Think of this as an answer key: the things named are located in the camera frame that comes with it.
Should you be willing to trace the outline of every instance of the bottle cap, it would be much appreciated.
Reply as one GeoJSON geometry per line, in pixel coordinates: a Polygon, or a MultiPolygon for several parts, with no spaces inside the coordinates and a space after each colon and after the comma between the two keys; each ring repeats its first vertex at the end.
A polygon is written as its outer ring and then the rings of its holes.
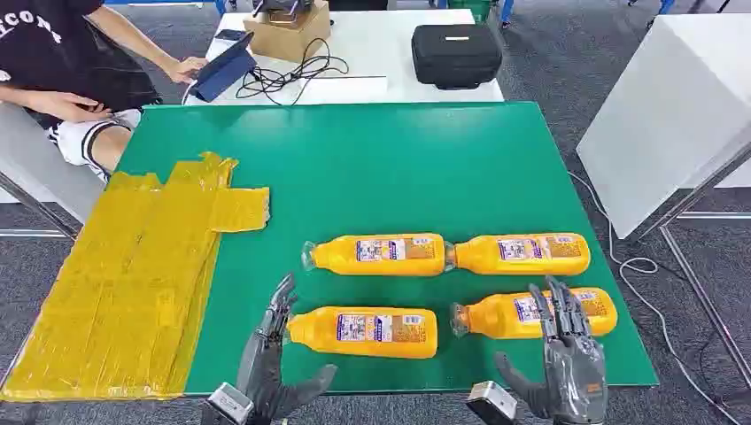
{"type": "MultiPolygon", "coordinates": [[[[287,323],[292,321],[295,318],[294,314],[290,314],[290,317],[287,319],[287,323]]],[[[292,342],[292,332],[289,328],[285,327],[284,332],[282,333],[282,346],[287,345],[292,342]]]]}
{"type": "Polygon", "coordinates": [[[315,243],[310,241],[303,243],[303,251],[301,258],[303,260],[303,268],[309,272],[315,268],[315,258],[313,257],[313,250],[315,249],[315,243]]]}
{"type": "Polygon", "coordinates": [[[451,304],[451,330],[458,338],[469,332],[469,309],[465,305],[451,304]]]}
{"type": "Polygon", "coordinates": [[[445,247],[444,272],[448,272],[456,268],[456,250],[453,248],[453,243],[450,243],[450,242],[444,242],[444,247],[445,247]]]}

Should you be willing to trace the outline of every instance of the yellow tape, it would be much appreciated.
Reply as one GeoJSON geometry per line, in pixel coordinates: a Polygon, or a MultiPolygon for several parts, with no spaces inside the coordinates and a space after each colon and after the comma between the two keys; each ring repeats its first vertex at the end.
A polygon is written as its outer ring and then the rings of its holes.
{"type": "Polygon", "coordinates": [[[0,397],[171,398],[196,349],[218,232],[264,228],[268,188],[228,189],[236,161],[204,154],[116,173],[66,259],[0,397]]]}

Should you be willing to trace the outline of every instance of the mechanical hand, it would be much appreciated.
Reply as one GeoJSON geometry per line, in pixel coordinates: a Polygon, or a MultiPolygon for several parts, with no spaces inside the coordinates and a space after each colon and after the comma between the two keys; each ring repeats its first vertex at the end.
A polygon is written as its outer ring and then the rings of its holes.
{"type": "Polygon", "coordinates": [[[537,286],[531,284],[542,326],[545,383],[533,383],[515,369],[503,352],[495,362],[503,379],[540,418],[555,424],[601,424],[608,404],[605,357],[592,339],[589,319],[578,298],[552,276],[546,276],[552,293],[555,319],[537,286]]]}
{"type": "MultiPolygon", "coordinates": [[[[327,365],[317,376],[297,385],[287,386],[282,382],[282,339],[292,304],[297,301],[297,296],[292,295],[294,289],[292,274],[287,274],[271,297],[261,323],[245,345],[236,387],[230,390],[239,391],[249,400],[247,406],[251,411],[247,423],[251,425],[271,423],[310,402],[326,392],[337,372],[336,366],[327,365]]],[[[222,406],[218,407],[227,413],[222,406]]]]}

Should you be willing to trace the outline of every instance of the green table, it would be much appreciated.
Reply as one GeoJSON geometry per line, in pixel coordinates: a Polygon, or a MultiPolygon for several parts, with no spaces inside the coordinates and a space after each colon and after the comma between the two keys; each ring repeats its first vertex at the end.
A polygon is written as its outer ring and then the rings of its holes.
{"type": "Polygon", "coordinates": [[[425,307],[439,320],[438,352],[427,360],[320,354],[287,344],[288,383],[326,363],[339,366],[332,392],[466,390],[502,382],[492,354],[506,351],[528,376],[542,378],[540,340],[456,339],[452,302],[525,291],[540,276],[480,276],[455,270],[431,278],[340,276],[305,272],[303,242],[341,235],[436,232],[472,236],[577,232],[592,264],[569,285],[599,286],[614,299],[618,325],[605,345],[608,382],[657,379],[545,121],[533,103],[349,104],[295,107],[156,107],[145,114],[120,169],[164,181],[177,160],[203,151],[240,160],[232,186],[271,187],[266,229],[221,239],[219,258],[186,394],[235,381],[248,335],[269,295],[289,271],[298,282],[295,311],[322,305],[425,307]]]}

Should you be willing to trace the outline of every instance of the orange juice bottle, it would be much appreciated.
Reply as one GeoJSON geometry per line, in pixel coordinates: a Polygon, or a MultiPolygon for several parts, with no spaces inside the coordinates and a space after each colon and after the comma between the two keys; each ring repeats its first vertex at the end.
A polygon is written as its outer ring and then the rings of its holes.
{"type": "MultiPolygon", "coordinates": [[[[618,312],[607,292],[600,288],[572,288],[571,293],[581,301],[593,335],[605,335],[616,327],[618,312]]],[[[544,290],[542,295],[552,312],[550,291],[544,290]]],[[[491,295],[473,305],[453,304],[451,326],[456,336],[472,332],[493,339],[542,337],[538,307],[529,292],[491,295]]]]}
{"type": "Polygon", "coordinates": [[[453,268],[450,243],[434,233],[340,236],[303,245],[306,270],[327,268],[337,274],[435,276],[453,268]]]}
{"type": "Polygon", "coordinates": [[[395,307],[320,307],[287,322],[293,343],[317,352],[429,359],[438,347],[436,315],[395,307]]]}
{"type": "Polygon", "coordinates": [[[457,243],[456,266],[477,274],[580,274],[589,266],[586,240],[575,233],[478,236],[457,243]]]}

